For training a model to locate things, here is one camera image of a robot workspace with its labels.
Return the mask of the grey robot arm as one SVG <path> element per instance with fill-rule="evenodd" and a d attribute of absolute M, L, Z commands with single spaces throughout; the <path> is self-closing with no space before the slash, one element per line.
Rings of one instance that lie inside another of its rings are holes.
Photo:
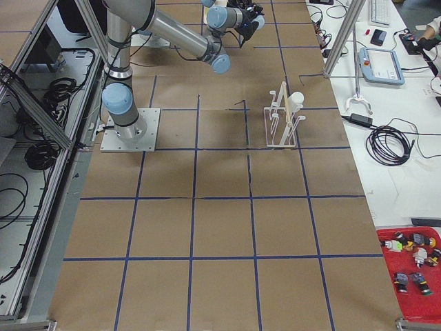
<path fill-rule="evenodd" d="M 265 129 L 258 107 L 263 87 L 265 52 L 254 49 L 252 37 L 265 34 L 264 17 L 247 7 L 212 6 L 203 33 L 195 23 L 175 21 L 152 1 L 109 1 L 111 13 L 120 12 L 136 27 L 149 26 L 169 41 L 167 48 L 143 46 L 130 50 L 136 78 L 158 79 L 153 104 L 163 106 L 158 127 L 161 150 L 195 148 L 196 107 L 201 102 L 201 142 L 204 148 L 264 146 Z"/>

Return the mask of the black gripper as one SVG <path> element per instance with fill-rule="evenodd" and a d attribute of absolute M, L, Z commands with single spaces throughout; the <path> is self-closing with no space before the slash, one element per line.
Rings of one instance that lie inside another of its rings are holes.
<path fill-rule="evenodd" d="M 249 41 L 255 31 L 265 24 L 263 7 L 253 1 L 229 1 L 229 7 L 236 10 L 238 21 L 235 31 L 242 37 L 240 47 Z"/>

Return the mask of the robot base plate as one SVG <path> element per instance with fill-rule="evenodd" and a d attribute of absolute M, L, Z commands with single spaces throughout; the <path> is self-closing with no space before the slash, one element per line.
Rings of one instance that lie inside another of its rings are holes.
<path fill-rule="evenodd" d="M 160 108 L 139 108 L 139 118 L 135 124 L 121 127 L 114 124 L 109 116 L 101 141 L 101 152 L 154 152 L 160 122 Z"/>

